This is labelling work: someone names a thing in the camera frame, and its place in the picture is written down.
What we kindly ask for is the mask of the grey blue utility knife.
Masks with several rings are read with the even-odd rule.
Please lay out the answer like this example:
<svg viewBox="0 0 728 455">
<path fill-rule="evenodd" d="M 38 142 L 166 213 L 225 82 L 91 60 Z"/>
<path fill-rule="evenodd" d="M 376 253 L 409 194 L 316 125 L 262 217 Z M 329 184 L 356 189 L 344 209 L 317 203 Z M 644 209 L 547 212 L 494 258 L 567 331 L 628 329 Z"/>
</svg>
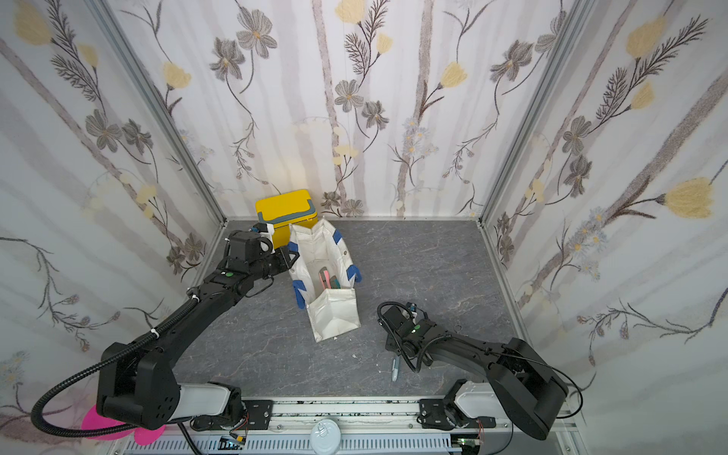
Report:
<svg viewBox="0 0 728 455">
<path fill-rule="evenodd" d="M 400 357 L 396 356 L 394 360 L 392 361 L 392 374 L 391 379 L 392 382 L 396 382 L 399 377 L 399 370 L 400 370 Z"/>
</svg>

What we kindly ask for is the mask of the white Doraemon tote bag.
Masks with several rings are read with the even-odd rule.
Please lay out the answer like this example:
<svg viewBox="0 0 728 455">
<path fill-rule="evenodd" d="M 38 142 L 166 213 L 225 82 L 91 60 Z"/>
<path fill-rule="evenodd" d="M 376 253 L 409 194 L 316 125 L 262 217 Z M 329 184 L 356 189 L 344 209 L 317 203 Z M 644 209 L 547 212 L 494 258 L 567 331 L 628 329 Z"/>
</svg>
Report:
<svg viewBox="0 0 728 455">
<path fill-rule="evenodd" d="M 326 220 L 312 228 L 294 225 L 288 246 L 299 255 L 290 276 L 297 306 L 306 311 L 315 341 L 360 328 L 355 284 L 362 277 L 340 230 Z"/>
</svg>

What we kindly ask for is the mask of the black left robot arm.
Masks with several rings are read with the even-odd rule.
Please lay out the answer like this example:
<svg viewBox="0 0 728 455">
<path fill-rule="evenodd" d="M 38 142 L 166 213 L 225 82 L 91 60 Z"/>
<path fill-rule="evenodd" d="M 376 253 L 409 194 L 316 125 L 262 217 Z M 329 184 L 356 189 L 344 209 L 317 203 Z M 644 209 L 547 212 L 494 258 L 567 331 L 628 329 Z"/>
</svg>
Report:
<svg viewBox="0 0 728 455">
<path fill-rule="evenodd" d="M 182 306 L 143 336 L 104 351 L 97 413 L 146 430 L 195 418 L 223 427 L 241 422 L 246 411 L 239 388 L 182 384 L 174 366 L 213 322 L 242 299 L 255 296 L 257 282 L 273 284 L 275 276 L 290 271 L 299 257 L 297 250 L 274 248 L 256 232 L 231 233 L 221 262 L 189 290 Z"/>
</svg>

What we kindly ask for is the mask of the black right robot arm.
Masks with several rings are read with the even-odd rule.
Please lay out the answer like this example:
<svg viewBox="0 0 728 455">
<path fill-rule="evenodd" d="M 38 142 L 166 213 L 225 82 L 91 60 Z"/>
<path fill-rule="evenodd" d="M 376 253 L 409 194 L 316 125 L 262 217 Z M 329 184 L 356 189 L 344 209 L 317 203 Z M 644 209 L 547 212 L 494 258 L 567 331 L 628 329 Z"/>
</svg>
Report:
<svg viewBox="0 0 728 455">
<path fill-rule="evenodd" d="M 568 395 L 565 375 L 548 365 L 522 339 L 479 341 L 455 334 L 426 314 L 420 318 L 402 303 L 385 301 L 377 321 L 387 333 L 385 349 L 397 354 L 413 373 L 440 361 L 483 378 L 506 417 L 528 436 L 547 438 Z"/>
</svg>

